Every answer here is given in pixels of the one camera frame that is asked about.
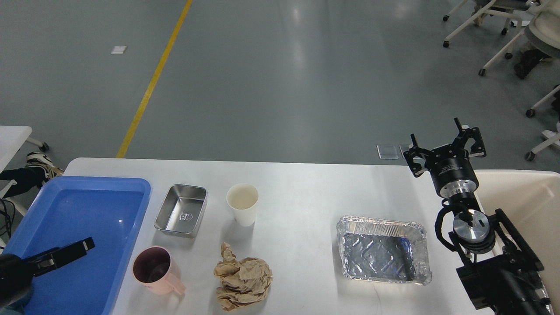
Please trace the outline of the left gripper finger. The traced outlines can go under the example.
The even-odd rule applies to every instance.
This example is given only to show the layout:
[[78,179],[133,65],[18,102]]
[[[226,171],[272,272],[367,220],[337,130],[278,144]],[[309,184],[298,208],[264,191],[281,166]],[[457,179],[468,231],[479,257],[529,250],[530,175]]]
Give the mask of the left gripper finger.
[[33,277],[39,277],[56,269],[60,269],[81,257],[86,256],[87,252],[94,249],[95,242],[92,237],[81,241],[54,247],[33,256]]

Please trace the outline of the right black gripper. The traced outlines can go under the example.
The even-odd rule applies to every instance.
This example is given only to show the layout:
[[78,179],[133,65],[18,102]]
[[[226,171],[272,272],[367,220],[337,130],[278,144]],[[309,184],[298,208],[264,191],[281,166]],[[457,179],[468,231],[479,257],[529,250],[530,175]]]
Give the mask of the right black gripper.
[[[431,156],[430,150],[418,145],[415,134],[410,134],[411,144],[403,152],[413,176],[418,178],[428,170],[437,195],[443,199],[475,192],[479,181],[470,164],[470,158],[484,158],[487,155],[480,129],[461,124],[457,117],[454,118],[454,122],[458,128],[458,135],[451,143],[451,148],[440,150]],[[423,163],[415,162],[415,158],[420,158]]]

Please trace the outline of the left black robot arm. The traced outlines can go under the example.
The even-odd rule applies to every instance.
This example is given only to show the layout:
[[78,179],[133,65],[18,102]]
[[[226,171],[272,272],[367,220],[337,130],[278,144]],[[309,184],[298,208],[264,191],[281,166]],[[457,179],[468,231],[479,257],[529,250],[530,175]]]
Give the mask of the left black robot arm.
[[32,279],[60,269],[94,249],[92,237],[54,247],[26,258],[6,253],[0,262],[0,304],[4,308],[22,299],[31,289]]

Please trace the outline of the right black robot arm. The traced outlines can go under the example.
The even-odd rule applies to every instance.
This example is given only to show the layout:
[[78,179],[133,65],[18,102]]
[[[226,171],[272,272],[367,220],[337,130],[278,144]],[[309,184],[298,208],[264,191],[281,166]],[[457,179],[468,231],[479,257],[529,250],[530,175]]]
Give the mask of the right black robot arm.
[[475,309],[496,315],[552,315],[540,272],[542,261],[504,210],[484,213],[477,197],[479,181],[471,158],[486,156],[479,128],[454,118],[458,134],[451,143],[434,149],[420,147],[414,134],[403,157],[418,178],[428,172],[441,209],[435,235],[446,249],[458,253],[456,273]]

